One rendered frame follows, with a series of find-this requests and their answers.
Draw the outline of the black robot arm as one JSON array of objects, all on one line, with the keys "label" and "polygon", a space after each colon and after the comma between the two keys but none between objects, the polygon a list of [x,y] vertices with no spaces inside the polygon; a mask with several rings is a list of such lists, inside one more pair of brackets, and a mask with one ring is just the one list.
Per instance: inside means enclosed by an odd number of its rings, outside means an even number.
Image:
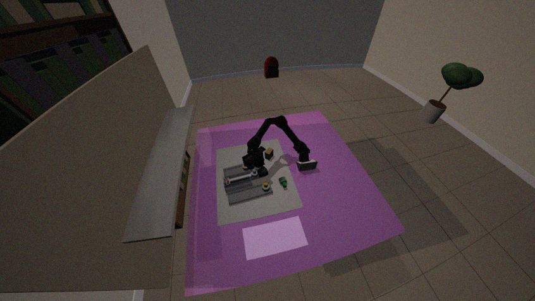
[{"label": "black robot arm", "polygon": [[257,133],[247,142],[247,155],[243,156],[242,160],[244,165],[246,165],[249,170],[252,170],[257,166],[255,163],[256,160],[260,161],[263,159],[263,151],[266,149],[263,146],[260,146],[261,139],[271,124],[275,124],[277,127],[281,128],[294,143],[293,148],[299,154],[299,162],[304,163],[310,161],[310,149],[298,139],[296,134],[294,134],[292,129],[288,126],[286,118],[284,116],[279,116],[274,118],[266,118]]}]

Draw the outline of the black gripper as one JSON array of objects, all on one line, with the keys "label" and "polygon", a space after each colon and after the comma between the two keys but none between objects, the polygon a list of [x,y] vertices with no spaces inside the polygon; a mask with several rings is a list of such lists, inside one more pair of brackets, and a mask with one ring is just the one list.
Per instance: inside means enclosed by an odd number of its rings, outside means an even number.
[{"label": "black gripper", "polygon": [[265,163],[264,163],[264,157],[263,157],[263,159],[260,160],[260,161],[257,161],[257,160],[256,160],[255,163],[257,164],[256,167],[260,168],[260,169],[257,170],[259,177],[263,177],[263,176],[268,175],[267,168],[265,168],[265,167],[263,166],[263,165],[265,165]]}]

